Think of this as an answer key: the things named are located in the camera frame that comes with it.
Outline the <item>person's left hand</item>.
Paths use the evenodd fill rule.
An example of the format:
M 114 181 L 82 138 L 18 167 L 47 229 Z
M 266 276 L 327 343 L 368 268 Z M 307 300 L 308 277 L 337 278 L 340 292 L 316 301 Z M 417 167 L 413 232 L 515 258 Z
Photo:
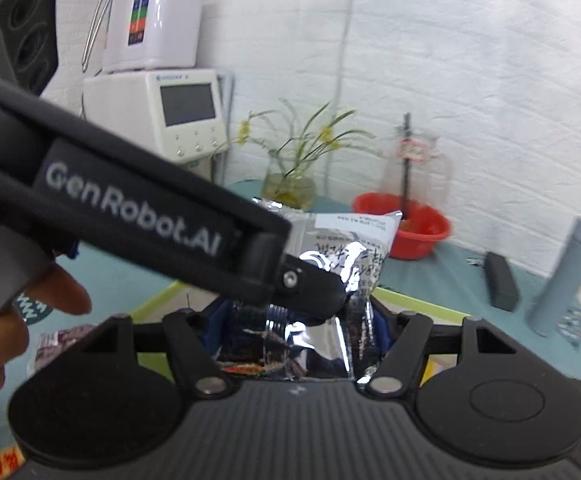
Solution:
M 54 310 L 70 315 L 86 315 L 92 311 L 88 292 L 61 266 L 53 264 L 26 293 Z M 5 367 L 24 354 L 29 345 L 28 328 L 14 307 L 0 313 L 0 390 L 5 384 Z

